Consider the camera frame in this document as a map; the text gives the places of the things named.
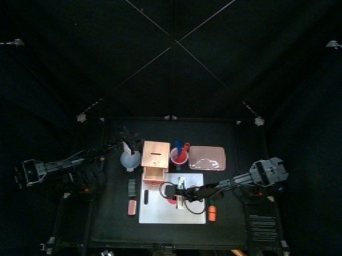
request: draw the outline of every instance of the metal rod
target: metal rod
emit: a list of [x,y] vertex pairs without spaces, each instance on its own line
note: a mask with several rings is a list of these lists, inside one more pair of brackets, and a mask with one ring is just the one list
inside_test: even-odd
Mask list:
[[177,41],[181,42],[235,1],[229,1]]
[[168,32],[157,25],[157,23],[144,14],[144,12],[128,1],[128,0],[124,0],[132,7],[133,9],[153,23],[153,25],[164,32],[164,34],[168,34]]
[[150,61],[148,61],[144,65],[142,65],[142,67],[141,68],[138,68],[134,72],[133,72],[133,74],[128,77],[128,78],[125,78],[124,79],[124,81],[121,82],[121,83],[118,83],[113,88],[112,88],[112,90],[110,91],[113,91],[114,89],[117,89],[121,85],[124,85],[126,82],[128,82],[128,80],[130,80],[130,78],[168,51],[170,49],[170,47],[168,47],[160,54],[157,54],[156,55],[156,57],[150,60]]

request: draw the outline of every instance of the cable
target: cable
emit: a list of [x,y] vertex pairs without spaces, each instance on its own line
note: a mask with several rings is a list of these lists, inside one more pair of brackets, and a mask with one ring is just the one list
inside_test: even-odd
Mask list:
[[184,200],[184,206],[185,206],[186,210],[188,210],[192,214],[200,215],[201,213],[204,213],[204,211],[205,211],[206,208],[208,208],[208,202],[204,202],[204,208],[202,208],[201,212],[193,212],[193,211],[190,211],[189,208],[188,208],[188,206],[186,206],[186,201],[185,201],[185,200]]

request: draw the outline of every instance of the black table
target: black table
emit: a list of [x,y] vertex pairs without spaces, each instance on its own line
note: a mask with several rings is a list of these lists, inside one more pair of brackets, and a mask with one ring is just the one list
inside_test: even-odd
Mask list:
[[[106,133],[124,126],[137,132],[144,140],[173,143],[189,142],[192,146],[217,146],[225,151],[224,171],[193,171],[184,165],[181,172],[202,173],[204,184],[228,179],[249,169],[252,162],[267,159],[263,130],[252,122],[226,120],[109,120]],[[216,201],[217,219],[204,225],[138,224],[138,216],[126,215],[128,179],[136,180],[137,209],[140,200],[141,167],[128,173],[120,164],[117,151],[106,159],[106,184],[94,203],[88,246],[150,248],[153,244],[170,244],[178,249],[247,248],[247,229],[243,205],[230,191]],[[176,172],[169,165],[169,172]]]

